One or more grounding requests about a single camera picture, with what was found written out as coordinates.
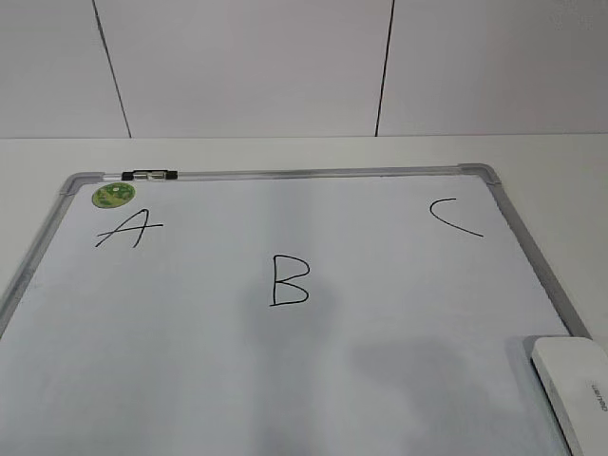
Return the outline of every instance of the whiteboard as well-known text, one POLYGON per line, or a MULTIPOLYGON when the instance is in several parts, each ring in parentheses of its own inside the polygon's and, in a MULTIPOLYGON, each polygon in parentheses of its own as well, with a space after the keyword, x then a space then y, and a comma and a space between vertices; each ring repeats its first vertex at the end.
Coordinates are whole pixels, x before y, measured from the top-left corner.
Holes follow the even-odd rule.
POLYGON ((526 352, 568 332, 481 177, 105 184, 0 342, 3 455, 568 454, 526 352))

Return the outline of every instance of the white eraser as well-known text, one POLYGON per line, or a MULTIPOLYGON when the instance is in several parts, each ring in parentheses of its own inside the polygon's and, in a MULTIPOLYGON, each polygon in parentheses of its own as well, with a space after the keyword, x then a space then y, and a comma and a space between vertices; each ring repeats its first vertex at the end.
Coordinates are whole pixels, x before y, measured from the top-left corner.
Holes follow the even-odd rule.
POLYGON ((582 337, 543 337, 532 361, 574 456, 608 454, 608 355, 582 337))

